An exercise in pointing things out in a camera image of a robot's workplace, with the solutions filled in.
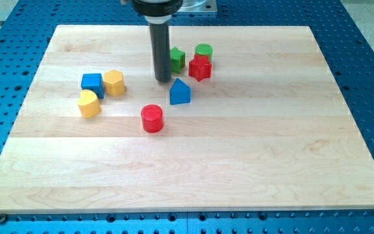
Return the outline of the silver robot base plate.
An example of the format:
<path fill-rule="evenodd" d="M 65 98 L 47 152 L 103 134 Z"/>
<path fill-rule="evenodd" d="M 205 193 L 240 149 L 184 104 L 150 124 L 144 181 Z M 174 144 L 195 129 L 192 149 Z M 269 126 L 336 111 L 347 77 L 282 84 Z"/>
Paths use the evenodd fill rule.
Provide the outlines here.
<path fill-rule="evenodd" d="M 216 0 L 183 0 L 178 12 L 216 13 Z"/>

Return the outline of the black robot arm flange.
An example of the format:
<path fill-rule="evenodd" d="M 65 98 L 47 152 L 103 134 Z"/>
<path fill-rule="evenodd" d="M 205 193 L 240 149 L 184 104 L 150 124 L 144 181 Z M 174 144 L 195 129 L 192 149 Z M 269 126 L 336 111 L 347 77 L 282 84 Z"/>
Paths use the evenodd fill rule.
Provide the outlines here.
<path fill-rule="evenodd" d="M 148 23 L 164 24 L 182 6 L 183 0 L 131 0 L 133 9 Z"/>

